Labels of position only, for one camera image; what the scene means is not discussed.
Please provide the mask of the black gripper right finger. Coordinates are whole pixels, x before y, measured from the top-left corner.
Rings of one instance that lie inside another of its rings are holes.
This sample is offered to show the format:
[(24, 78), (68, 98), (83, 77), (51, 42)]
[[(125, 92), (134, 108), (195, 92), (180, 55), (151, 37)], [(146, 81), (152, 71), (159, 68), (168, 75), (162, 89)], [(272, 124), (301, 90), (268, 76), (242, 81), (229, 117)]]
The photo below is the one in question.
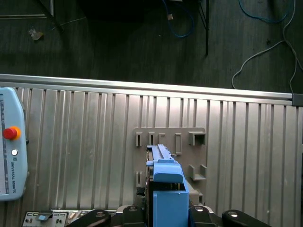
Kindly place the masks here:
[(270, 225), (239, 210), (227, 210), (217, 216), (210, 207), (195, 205), (190, 208), (191, 227), (270, 227)]

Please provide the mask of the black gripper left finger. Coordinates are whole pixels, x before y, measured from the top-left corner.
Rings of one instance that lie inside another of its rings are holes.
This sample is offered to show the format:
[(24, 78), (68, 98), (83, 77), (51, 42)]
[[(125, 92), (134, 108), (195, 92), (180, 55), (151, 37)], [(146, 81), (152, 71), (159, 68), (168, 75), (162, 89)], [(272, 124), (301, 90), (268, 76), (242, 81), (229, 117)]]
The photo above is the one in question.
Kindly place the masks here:
[(135, 205), (120, 207), (116, 213), (92, 210), (68, 224), (68, 227), (144, 227), (145, 213)]

